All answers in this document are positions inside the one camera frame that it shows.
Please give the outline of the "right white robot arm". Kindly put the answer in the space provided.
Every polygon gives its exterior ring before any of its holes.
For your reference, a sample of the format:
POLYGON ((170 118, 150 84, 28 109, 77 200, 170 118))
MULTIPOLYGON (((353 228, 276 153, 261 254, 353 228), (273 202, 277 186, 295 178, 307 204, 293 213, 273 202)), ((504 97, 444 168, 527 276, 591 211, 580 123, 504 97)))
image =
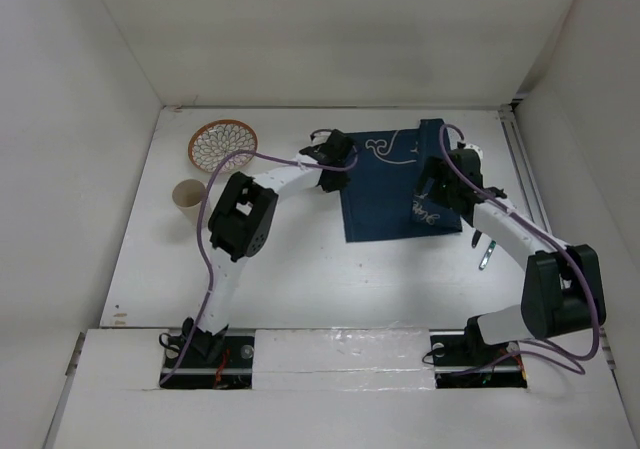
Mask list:
POLYGON ((503 190, 482 183, 479 155, 462 146, 429 157, 416 188, 489 236, 525 273, 519 304, 468 320, 462 338, 465 356, 483 363, 511 341, 560 352, 553 338, 589 330, 589 351, 574 358, 593 358, 606 319, 597 253, 586 244, 555 238, 521 214, 503 190))

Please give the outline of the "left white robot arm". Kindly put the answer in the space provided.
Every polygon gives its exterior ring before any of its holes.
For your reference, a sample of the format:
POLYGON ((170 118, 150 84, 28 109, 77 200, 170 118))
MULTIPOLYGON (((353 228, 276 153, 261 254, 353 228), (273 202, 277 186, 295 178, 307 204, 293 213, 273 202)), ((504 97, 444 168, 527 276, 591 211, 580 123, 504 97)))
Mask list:
POLYGON ((253 176, 235 172, 229 177, 206 223, 209 246, 202 236, 204 215, 198 216, 198 250, 209 281, 196 316, 184 321, 174 344, 181 358, 189 355, 208 366, 222 356, 241 274, 265 246, 278 204, 308 189, 334 192, 349 182, 348 171, 357 164, 354 140, 337 129, 318 130, 311 140, 291 160, 250 153, 277 167, 253 176))

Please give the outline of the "blue whale cloth napkin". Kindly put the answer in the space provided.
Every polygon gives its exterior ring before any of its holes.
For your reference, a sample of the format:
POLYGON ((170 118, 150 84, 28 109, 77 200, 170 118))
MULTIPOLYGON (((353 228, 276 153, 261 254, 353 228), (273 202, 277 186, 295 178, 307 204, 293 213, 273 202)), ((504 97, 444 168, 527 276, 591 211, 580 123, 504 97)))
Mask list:
POLYGON ((356 132, 358 162, 341 191, 348 243, 455 234, 460 217, 416 192, 426 160, 439 157, 441 119, 422 119, 410 129, 356 132))

